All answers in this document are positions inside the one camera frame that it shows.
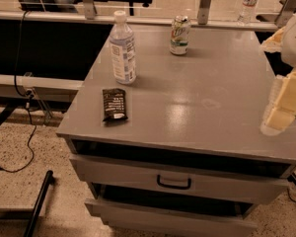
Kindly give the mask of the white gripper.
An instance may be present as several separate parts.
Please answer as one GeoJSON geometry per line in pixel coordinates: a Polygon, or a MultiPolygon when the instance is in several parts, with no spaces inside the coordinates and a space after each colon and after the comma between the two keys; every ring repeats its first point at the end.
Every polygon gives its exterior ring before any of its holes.
{"type": "MultiPolygon", "coordinates": [[[[282,61],[296,67],[296,13],[287,22],[285,28],[279,29],[271,37],[264,40],[260,49],[269,53],[281,51],[282,61]]],[[[278,135],[295,118],[296,68],[286,76],[275,76],[259,128],[264,135],[278,135]]]]}

